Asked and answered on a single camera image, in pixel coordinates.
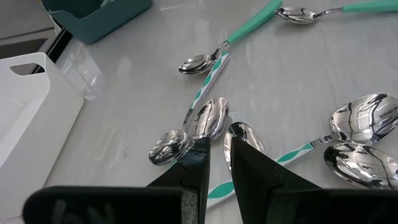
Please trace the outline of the centre metal spoon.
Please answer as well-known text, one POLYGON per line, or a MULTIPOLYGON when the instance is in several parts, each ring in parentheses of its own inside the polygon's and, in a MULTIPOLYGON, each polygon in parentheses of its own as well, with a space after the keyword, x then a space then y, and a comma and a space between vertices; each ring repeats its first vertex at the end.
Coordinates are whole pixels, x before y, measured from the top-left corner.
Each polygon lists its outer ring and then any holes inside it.
MULTIPOLYGON (((372 93, 338 108, 330 116, 332 134, 315 139, 274 159, 282 166, 332 141, 375 144, 398 129, 398 99, 372 93)), ((207 209, 235 194, 232 179, 209 190, 207 209)))

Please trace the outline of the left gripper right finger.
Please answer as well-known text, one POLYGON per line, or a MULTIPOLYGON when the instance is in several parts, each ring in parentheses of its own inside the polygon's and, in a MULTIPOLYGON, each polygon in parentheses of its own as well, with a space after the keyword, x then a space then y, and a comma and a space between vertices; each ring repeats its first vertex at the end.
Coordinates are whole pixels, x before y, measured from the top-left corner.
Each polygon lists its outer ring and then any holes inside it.
POLYGON ((231 174, 244 224, 398 224, 398 192, 323 189, 239 137, 231 174))

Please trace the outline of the green white patterned spoon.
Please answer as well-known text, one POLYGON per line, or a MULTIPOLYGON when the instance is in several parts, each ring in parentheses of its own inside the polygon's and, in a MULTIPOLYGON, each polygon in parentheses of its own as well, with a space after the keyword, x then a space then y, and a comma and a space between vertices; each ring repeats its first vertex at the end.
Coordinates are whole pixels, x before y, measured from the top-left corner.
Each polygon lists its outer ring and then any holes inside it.
POLYGON ((229 53, 223 53, 218 59, 215 67, 205 78, 198 93, 195 95, 189 110, 187 111, 182 127, 178 130, 171 130, 165 133, 155 144, 149 153, 149 160, 157 166, 163 166, 180 159, 192 146, 193 137, 188 133, 194 116, 204 105, 202 99, 211 88, 218 75, 229 60, 229 53))

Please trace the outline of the teal plastic bin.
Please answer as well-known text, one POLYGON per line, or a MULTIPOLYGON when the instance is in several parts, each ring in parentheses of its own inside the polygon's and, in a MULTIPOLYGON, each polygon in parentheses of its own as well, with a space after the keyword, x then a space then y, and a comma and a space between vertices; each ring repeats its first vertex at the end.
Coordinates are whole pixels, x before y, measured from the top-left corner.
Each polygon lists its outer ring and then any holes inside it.
POLYGON ((153 0, 40 0, 76 39, 92 44, 152 6, 153 0))

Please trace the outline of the green handled silver spoon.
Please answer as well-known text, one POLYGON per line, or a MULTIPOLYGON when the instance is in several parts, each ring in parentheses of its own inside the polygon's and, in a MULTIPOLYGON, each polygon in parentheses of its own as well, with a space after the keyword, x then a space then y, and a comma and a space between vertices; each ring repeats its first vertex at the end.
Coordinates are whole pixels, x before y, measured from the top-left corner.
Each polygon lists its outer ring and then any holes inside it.
POLYGON ((314 12, 303 7, 281 7, 275 10, 275 14, 281 19, 294 24, 311 24, 319 18, 335 13, 358 12, 394 12, 398 11, 398 0, 374 0, 347 4, 341 7, 327 9, 322 12, 314 12))
POLYGON ((188 133, 193 139, 208 138, 216 141, 226 126, 229 103, 226 98, 217 96, 207 101, 194 116, 188 133))
POLYGON ((398 162, 376 147, 337 143, 325 149, 323 158, 333 174, 353 186, 398 190, 398 162))
POLYGON ((259 152, 266 153, 260 137, 250 125, 240 121, 234 122, 228 127, 223 141, 224 158, 229 170, 231 170, 231 142, 233 137, 239 137, 259 152))
POLYGON ((274 16, 275 10, 281 7, 282 3, 283 0, 270 0, 259 12, 232 32, 212 54, 196 55, 187 59, 179 66, 179 72, 187 75, 196 75, 212 70, 218 59, 221 58, 221 55, 228 51, 227 48, 231 44, 242 39, 245 35, 248 35, 259 26, 269 21, 274 16))

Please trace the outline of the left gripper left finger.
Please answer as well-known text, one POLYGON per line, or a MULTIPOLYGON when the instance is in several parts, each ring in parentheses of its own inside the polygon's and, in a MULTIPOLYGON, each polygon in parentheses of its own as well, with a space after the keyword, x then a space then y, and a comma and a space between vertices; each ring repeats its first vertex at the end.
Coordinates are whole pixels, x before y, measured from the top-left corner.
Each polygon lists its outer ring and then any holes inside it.
POLYGON ((25 224, 204 224, 210 140, 188 152, 145 187, 52 186, 25 201, 25 224))

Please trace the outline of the white plastic bin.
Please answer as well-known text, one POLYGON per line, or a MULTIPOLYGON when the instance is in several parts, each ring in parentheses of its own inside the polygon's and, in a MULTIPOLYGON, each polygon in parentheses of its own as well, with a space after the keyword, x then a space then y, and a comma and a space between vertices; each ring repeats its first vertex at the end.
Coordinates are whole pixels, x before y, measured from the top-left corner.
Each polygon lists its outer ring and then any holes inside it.
POLYGON ((84 99, 43 52, 0 59, 0 220, 45 185, 84 99))

